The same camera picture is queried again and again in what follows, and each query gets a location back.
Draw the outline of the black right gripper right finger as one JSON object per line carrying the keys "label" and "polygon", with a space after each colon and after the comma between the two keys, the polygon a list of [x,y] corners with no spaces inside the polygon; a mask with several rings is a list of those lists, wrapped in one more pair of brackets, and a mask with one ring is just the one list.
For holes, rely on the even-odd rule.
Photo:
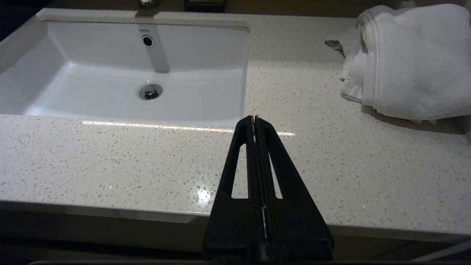
{"label": "black right gripper right finger", "polygon": [[267,261],[331,261],[333,236],[274,129],[256,117]]}

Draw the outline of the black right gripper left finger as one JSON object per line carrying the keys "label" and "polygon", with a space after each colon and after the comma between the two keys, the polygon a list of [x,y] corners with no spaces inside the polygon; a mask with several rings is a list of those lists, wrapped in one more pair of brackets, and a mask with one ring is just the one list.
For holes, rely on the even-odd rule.
{"label": "black right gripper left finger", "polygon": [[[210,213],[203,256],[212,261],[252,261],[255,246],[266,238],[261,177],[254,139],[254,117],[246,116],[235,127]],[[247,198],[233,198],[234,179],[242,145],[246,146]]]}

